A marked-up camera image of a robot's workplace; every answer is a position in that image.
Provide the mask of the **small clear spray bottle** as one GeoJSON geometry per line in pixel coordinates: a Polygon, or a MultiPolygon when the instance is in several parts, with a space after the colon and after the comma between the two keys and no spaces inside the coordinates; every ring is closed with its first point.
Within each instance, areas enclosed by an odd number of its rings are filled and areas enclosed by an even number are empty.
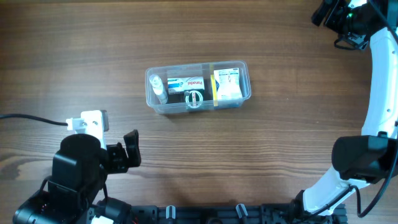
{"type": "Polygon", "coordinates": [[[155,95],[158,97],[161,104],[166,104],[168,102],[168,95],[165,91],[164,84],[162,79],[158,75],[151,75],[149,78],[150,84],[152,85],[152,89],[155,95]]]}

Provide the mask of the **white red Panadol box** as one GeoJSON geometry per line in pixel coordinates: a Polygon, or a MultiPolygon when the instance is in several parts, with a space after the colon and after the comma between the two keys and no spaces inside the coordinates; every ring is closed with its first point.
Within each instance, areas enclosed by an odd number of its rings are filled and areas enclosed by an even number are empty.
{"type": "Polygon", "coordinates": [[[169,78],[167,87],[168,93],[173,95],[191,90],[204,90],[205,82],[203,77],[169,78]]]}

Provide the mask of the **green white round tin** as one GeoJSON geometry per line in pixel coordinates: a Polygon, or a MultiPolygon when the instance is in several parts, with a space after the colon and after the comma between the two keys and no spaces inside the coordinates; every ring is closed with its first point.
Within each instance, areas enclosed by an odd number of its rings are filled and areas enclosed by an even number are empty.
{"type": "Polygon", "coordinates": [[[184,96],[185,96],[186,106],[189,109],[197,109],[203,103],[203,95],[198,90],[186,91],[184,96]]]}

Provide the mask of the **blue yellow VapoDrops box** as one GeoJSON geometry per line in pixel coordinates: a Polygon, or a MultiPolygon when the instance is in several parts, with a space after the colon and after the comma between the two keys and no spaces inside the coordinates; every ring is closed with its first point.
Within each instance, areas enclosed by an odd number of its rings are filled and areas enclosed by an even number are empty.
{"type": "Polygon", "coordinates": [[[213,96],[213,104],[215,108],[229,108],[235,107],[238,104],[238,101],[242,100],[242,98],[235,99],[235,100],[215,100],[213,96]]]}

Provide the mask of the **white medicine box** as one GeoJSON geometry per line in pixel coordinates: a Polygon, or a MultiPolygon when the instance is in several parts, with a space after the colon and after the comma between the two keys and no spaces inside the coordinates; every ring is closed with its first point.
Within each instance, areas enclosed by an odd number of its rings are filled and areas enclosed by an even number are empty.
{"type": "Polygon", "coordinates": [[[212,79],[215,100],[235,100],[242,98],[239,68],[215,70],[212,79]]]}

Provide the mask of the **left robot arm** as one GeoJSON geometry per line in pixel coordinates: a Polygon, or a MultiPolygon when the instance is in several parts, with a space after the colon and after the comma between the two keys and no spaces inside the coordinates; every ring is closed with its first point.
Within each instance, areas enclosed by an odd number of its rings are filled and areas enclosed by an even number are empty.
{"type": "Polygon", "coordinates": [[[89,134],[73,134],[60,143],[53,157],[52,174],[38,191],[15,212],[13,223],[138,223],[127,203],[105,196],[110,174],[126,173],[139,167],[139,133],[124,135],[124,142],[101,147],[100,140],[89,134]]]}

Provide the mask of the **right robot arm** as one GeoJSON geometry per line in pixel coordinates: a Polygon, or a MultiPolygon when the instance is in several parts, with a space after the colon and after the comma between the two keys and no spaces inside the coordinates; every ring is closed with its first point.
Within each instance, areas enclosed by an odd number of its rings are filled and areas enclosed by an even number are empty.
{"type": "Polygon", "coordinates": [[[323,0],[312,23],[338,34],[337,49],[371,49],[369,106],[361,134],[336,140],[331,167],[291,201],[287,215],[291,222],[313,222],[356,194],[363,218],[397,175],[397,1],[323,0]]]}

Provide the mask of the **clear plastic container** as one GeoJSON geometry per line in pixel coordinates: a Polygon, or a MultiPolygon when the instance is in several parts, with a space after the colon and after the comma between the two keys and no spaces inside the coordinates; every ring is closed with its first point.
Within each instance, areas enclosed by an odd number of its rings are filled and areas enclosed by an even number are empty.
{"type": "Polygon", "coordinates": [[[245,62],[239,60],[225,61],[225,62],[207,62],[207,63],[192,63],[183,65],[169,65],[163,67],[152,67],[146,70],[146,102],[158,114],[174,114],[185,113],[202,110],[218,110],[224,108],[215,108],[213,104],[213,95],[211,88],[211,75],[214,70],[224,68],[239,68],[240,72],[240,88],[243,94],[242,100],[238,101],[235,107],[240,107],[243,102],[251,97],[251,84],[249,79],[248,68],[245,62]],[[164,84],[165,91],[168,95],[168,102],[161,104],[158,97],[155,95],[149,78],[151,75],[158,75],[164,84]],[[167,80],[169,78],[185,78],[185,77],[203,77],[205,82],[205,89],[198,90],[203,95],[203,103],[197,109],[189,109],[185,103],[185,92],[180,94],[170,95],[168,93],[167,80]]]}

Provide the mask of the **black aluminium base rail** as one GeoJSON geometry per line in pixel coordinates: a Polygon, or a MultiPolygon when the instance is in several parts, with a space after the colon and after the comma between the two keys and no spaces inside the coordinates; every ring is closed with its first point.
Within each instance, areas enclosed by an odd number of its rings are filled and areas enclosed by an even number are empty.
{"type": "Polygon", "coordinates": [[[167,214],[165,207],[133,206],[133,214],[136,218],[133,223],[150,224],[282,224],[300,223],[300,218],[290,219],[290,206],[287,203],[262,204],[258,206],[246,206],[247,215],[239,215],[237,206],[228,207],[177,207],[175,216],[167,214]]]}

